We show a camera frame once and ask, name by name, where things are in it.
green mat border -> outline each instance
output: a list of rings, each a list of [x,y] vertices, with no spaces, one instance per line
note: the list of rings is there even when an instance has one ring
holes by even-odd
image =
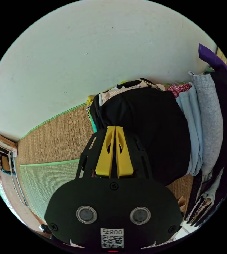
[[[20,167],[21,166],[36,167],[36,166],[44,166],[44,165],[61,165],[61,164],[75,163],[75,162],[79,162],[79,159],[74,159],[70,161],[47,162],[47,163],[39,163],[39,164],[21,164]]]
[[[34,130],[37,129],[38,127],[42,126],[43,124],[52,121],[52,120],[55,119],[56,117],[61,116],[61,115],[64,115],[64,114],[66,114],[66,113],[68,113],[68,112],[70,112],[70,111],[72,111],[72,110],[75,110],[75,109],[80,108],[80,107],[85,106],[85,105],[86,105],[86,103],[83,103],[83,104],[81,104],[81,105],[78,105],[78,106],[76,106],[76,107],[74,107],[74,108],[68,109],[68,110],[66,110],[66,111],[64,111],[64,112],[62,112],[62,113],[60,113],[60,114],[58,114],[58,115],[56,115],[56,116],[54,116],[54,117],[52,117],[52,118],[46,120],[46,121],[44,121],[43,123],[37,125],[37,126],[34,127],[32,130],[30,130],[27,134],[25,134],[25,135],[24,135],[22,138],[20,138],[18,141],[22,140],[22,139],[25,138],[28,134],[30,134],[32,131],[34,131]]]

screw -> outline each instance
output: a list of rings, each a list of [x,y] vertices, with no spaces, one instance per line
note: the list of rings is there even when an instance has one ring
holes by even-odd
[[[117,183],[111,183],[110,184],[110,189],[112,190],[112,191],[115,191],[115,190],[117,190],[118,189],[118,184]]]
[[[50,224],[50,228],[51,228],[53,231],[58,231],[58,227],[57,227],[54,223],[51,223],[51,224]]]
[[[176,231],[176,226],[171,226],[169,229],[168,229],[168,233],[169,234],[172,234]]]

light blue shirt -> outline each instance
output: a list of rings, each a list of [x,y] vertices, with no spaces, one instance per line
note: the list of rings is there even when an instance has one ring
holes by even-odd
[[[192,83],[189,84],[192,87],[188,91],[179,93],[176,102],[187,119],[191,141],[190,161],[186,175],[190,173],[195,176],[203,164],[203,132],[196,89]]]

red floral fabric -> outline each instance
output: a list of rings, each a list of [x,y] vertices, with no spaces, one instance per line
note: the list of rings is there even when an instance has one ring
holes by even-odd
[[[179,97],[179,93],[181,92],[186,92],[191,88],[190,84],[183,84],[183,85],[170,85],[169,88],[167,89],[167,91],[171,91],[174,95],[174,98],[176,99],[177,97]]]

light green mat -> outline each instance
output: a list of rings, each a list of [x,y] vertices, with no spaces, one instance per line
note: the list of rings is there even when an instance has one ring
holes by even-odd
[[[79,160],[20,165],[23,189],[29,208],[44,220],[47,205],[54,192],[75,179]]]

